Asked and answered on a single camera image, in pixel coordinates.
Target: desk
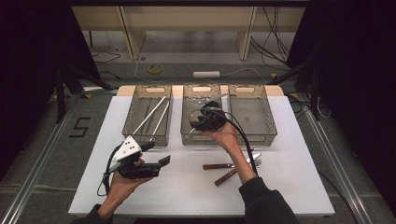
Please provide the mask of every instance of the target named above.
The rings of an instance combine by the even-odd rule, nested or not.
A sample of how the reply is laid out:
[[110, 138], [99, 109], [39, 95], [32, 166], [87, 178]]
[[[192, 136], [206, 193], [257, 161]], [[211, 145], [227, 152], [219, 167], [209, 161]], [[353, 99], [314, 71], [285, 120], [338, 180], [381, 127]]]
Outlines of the desk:
[[[105, 199], [96, 196], [96, 190], [111, 151], [124, 140], [121, 130], [132, 101], [131, 94], [128, 94], [133, 92], [132, 89], [121, 88], [120, 95], [129, 96], [115, 96], [110, 103], [69, 209], [70, 214], [84, 216], [95, 203], [102, 203]], [[269, 189], [278, 189], [282, 193], [296, 215], [334, 214], [288, 98], [281, 96], [279, 87], [267, 89], [277, 92], [269, 96], [269, 103], [278, 136], [270, 147], [255, 148], [262, 153], [259, 175]], [[138, 188], [116, 214], [133, 217], [241, 217], [245, 206], [238, 192], [241, 186], [238, 176], [216, 187], [214, 181], [228, 170], [202, 169], [204, 163], [230, 162], [229, 156], [218, 146], [208, 148], [181, 144], [181, 93], [182, 86], [173, 87], [168, 147], [149, 150], [143, 156], [145, 161], [153, 162], [171, 155], [170, 163], [161, 169], [159, 177]]]

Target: gray carpet floor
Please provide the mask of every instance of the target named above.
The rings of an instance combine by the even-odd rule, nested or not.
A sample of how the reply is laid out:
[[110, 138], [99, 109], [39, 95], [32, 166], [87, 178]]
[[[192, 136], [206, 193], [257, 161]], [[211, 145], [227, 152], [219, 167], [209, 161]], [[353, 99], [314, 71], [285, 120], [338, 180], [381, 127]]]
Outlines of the gray carpet floor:
[[[141, 84], [184, 84], [186, 82], [207, 82], [207, 80], [189, 79], [193, 71], [210, 71], [217, 70], [221, 74], [230, 74], [243, 68], [254, 68], [267, 81], [271, 80], [270, 74], [273, 69], [266, 68], [257, 64], [165, 64], [163, 72], [154, 76], [147, 72], [149, 64], [140, 63], [136, 75], [134, 75], [135, 64], [133, 63], [99, 63], [99, 71], [111, 72], [120, 77], [116, 79], [109, 73], [102, 73], [103, 81], [112, 86], [121, 85], [141, 85]], [[262, 83], [262, 79], [252, 70], [241, 73], [211, 79], [217, 83], [239, 83], [252, 84]], [[293, 90], [292, 78], [284, 83], [281, 87], [284, 92]], [[93, 86], [89, 81], [81, 80], [84, 86]], [[69, 223], [74, 217], [67, 214], [68, 207], [73, 201], [75, 190], [78, 187], [79, 180], [82, 177], [87, 161], [91, 155], [93, 145], [96, 141], [97, 134], [100, 131], [102, 122], [111, 97], [110, 93], [94, 93], [90, 97], [81, 97], [78, 100], [75, 109], [72, 111], [59, 142], [51, 154], [49, 161], [39, 177], [34, 192], [30, 196], [28, 203], [25, 205], [18, 223]], [[317, 168], [325, 174], [334, 185], [339, 188], [337, 179], [332, 172], [332, 168], [327, 161], [323, 149], [303, 112], [296, 113], [298, 123], [304, 135], [305, 142], [312, 155], [313, 161]], [[35, 132], [26, 144], [26, 149], [21, 151], [19, 157], [2, 179], [0, 185], [0, 212], [4, 214], [9, 204], [18, 192], [18, 185], [22, 184], [30, 170], [34, 166], [35, 160], [50, 137], [51, 131], [55, 126], [57, 119], [56, 101], [51, 99], [48, 103], [45, 113], [35, 127]], [[74, 126], [78, 118], [90, 118], [80, 122], [80, 126], [88, 127], [84, 137], [71, 138], [72, 134], [81, 134], [82, 130], [75, 130]], [[389, 211], [387, 205], [381, 198], [370, 178], [361, 167], [359, 159], [355, 158], [350, 150], [347, 139], [343, 135], [336, 118], [321, 119], [321, 125], [324, 127], [333, 147], [337, 151], [343, 165], [345, 166], [349, 177], [351, 178], [357, 192], [362, 197], [367, 206], [368, 213], [375, 224], [392, 224], [396, 219]], [[341, 197], [336, 193], [334, 188], [327, 180], [322, 179], [329, 197], [335, 208], [335, 214], [331, 217], [298, 217], [300, 223], [353, 223], [352, 216], [347, 209]], [[116, 216], [114, 223], [134, 223], [134, 219], [129, 217]], [[242, 218], [234, 219], [147, 219], [139, 218], [135, 223], [244, 223]]]

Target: knife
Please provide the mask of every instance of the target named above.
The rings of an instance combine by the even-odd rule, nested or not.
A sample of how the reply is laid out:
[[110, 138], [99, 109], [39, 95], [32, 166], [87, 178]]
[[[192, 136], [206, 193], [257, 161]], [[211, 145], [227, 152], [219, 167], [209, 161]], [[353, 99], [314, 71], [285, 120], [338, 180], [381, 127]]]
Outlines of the knife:
[[[257, 158], [259, 158], [260, 155], [261, 155], [261, 153], [254, 154], [253, 160], [256, 160]], [[228, 172], [227, 174], [225, 174], [224, 176], [222, 176], [218, 180], [216, 180], [215, 185], [218, 187], [220, 184], [224, 183], [224, 181], [226, 181], [228, 178], [230, 178], [231, 176], [233, 176], [236, 173], [237, 173], [236, 168], [233, 168], [230, 172]]]
[[[256, 160], [258, 157], [260, 157], [261, 153], [256, 153], [253, 155], [253, 160]], [[211, 170], [211, 169], [220, 169], [220, 168], [234, 168], [235, 165], [232, 163], [221, 163], [221, 164], [204, 164], [202, 168], [204, 170]]]

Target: roll of tape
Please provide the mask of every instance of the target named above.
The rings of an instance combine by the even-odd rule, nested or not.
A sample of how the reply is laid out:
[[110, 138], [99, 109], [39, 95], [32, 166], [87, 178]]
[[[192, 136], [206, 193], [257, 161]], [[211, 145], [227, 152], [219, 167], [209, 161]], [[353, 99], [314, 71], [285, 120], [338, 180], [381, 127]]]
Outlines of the roll of tape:
[[148, 72], [152, 75], [158, 75], [161, 73], [162, 70], [163, 70], [162, 64], [151, 64], [148, 67]]

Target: person's right hand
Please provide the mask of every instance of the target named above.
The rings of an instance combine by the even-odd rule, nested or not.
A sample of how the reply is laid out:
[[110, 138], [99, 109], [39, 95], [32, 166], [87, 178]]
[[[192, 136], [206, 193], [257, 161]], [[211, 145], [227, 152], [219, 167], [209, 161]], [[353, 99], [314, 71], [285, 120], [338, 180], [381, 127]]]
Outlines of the person's right hand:
[[219, 130], [206, 131], [202, 132], [202, 134], [212, 137], [213, 140], [215, 140], [229, 154], [241, 151], [238, 139], [236, 138], [236, 129], [229, 122], [225, 122], [224, 126]]

